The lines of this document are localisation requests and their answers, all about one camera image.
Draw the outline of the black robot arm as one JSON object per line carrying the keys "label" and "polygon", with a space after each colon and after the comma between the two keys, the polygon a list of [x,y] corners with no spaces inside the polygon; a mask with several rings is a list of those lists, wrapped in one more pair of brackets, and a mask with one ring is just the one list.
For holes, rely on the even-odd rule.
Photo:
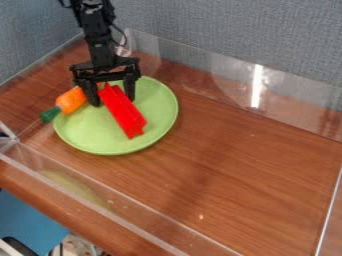
{"label": "black robot arm", "polygon": [[98,82],[123,81],[124,93],[135,100],[135,83],[142,77],[138,57],[123,57],[115,53],[115,45],[120,44],[112,37],[112,30],[123,30],[115,25],[115,7],[110,0],[59,0],[64,8],[74,11],[79,27],[84,32],[91,60],[74,64],[70,70],[74,81],[82,88],[90,104],[100,105]]}

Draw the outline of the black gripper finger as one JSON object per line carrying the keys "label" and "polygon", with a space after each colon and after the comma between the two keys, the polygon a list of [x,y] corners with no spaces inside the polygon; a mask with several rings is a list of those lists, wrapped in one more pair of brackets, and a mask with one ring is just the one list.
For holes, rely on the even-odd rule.
{"label": "black gripper finger", "polygon": [[123,85],[124,85],[124,92],[126,96],[131,101],[135,100],[135,75],[134,74],[127,74],[123,78]]}
{"label": "black gripper finger", "polygon": [[80,87],[83,89],[83,92],[86,94],[88,103],[94,106],[94,107],[99,107],[100,106],[100,97],[98,95],[98,85],[92,80],[80,80]]}

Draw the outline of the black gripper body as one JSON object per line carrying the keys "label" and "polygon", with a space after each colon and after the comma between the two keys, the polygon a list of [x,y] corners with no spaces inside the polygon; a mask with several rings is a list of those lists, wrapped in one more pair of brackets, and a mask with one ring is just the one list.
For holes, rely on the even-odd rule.
{"label": "black gripper body", "polygon": [[86,41],[90,51],[90,60],[74,64],[70,70],[74,81],[80,86],[80,80],[92,80],[95,83],[122,80],[127,74],[134,74],[136,81],[140,74],[140,59],[122,57],[115,53],[111,42]]}

